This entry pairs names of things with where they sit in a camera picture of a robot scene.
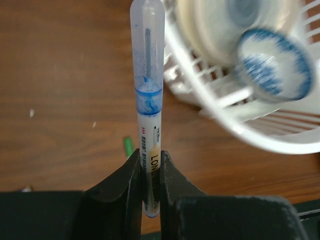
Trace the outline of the white marker pen blue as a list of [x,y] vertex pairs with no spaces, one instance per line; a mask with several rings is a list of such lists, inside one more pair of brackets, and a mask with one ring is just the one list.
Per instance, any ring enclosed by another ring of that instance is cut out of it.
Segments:
[[143,211],[149,218],[160,212],[162,113],[137,115]]

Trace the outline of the green pen cap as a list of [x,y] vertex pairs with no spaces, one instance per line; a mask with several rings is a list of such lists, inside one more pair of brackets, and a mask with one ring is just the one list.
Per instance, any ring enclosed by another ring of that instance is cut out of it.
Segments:
[[126,158],[128,159],[135,151],[131,137],[126,136],[123,139],[123,146],[124,146]]

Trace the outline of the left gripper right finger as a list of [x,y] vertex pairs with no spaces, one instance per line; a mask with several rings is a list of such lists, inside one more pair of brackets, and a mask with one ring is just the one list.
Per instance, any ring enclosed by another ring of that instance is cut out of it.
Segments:
[[280,196],[207,195],[161,152],[163,240],[306,240],[295,208]]

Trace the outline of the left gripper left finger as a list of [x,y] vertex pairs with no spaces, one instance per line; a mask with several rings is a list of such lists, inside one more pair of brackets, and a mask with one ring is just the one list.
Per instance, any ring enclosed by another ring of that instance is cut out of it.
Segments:
[[138,240],[141,223],[138,150],[114,173],[86,191],[0,194],[3,240]]

